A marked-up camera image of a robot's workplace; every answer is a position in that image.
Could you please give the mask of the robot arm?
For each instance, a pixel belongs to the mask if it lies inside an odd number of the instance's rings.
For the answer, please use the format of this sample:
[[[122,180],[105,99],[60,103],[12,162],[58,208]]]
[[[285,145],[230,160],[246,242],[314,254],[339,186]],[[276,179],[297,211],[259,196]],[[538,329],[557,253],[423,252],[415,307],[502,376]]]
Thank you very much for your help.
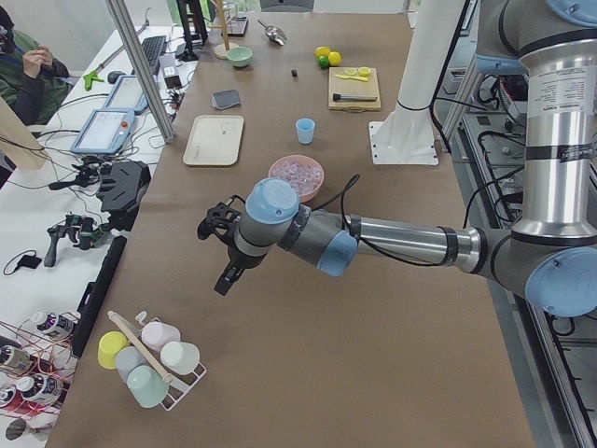
[[[279,246],[338,276],[359,252],[424,267],[455,266],[499,283],[557,316],[596,307],[596,230],[587,219],[596,127],[596,5],[592,1],[485,1],[482,67],[523,67],[528,112],[521,218],[509,230],[425,227],[310,208],[282,179],[259,181],[244,209],[211,208],[197,235],[216,236],[229,264],[226,294]]]

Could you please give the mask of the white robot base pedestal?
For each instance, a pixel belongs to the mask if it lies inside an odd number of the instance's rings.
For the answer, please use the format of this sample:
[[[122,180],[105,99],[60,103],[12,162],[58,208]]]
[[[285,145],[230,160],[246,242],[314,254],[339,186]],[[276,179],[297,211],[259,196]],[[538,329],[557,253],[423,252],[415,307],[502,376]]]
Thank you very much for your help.
[[[432,102],[449,60],[451,43],[460,34],[467,2],[422,1],[396,107],[383,121],[369,124],[372,161],[376,165],[436,165]]]

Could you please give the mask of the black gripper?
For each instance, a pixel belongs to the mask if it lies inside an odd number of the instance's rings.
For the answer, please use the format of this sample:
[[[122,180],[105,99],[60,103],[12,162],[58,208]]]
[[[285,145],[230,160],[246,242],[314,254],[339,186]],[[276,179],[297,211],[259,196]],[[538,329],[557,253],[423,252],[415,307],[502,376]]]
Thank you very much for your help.
[[[265,258],[264,255],[250,256],[236,246],[228,247],[229,264],[218,277],[214,290],[220,295],[227,295],[232,286],[240,279],[244,270],[253,269]]]

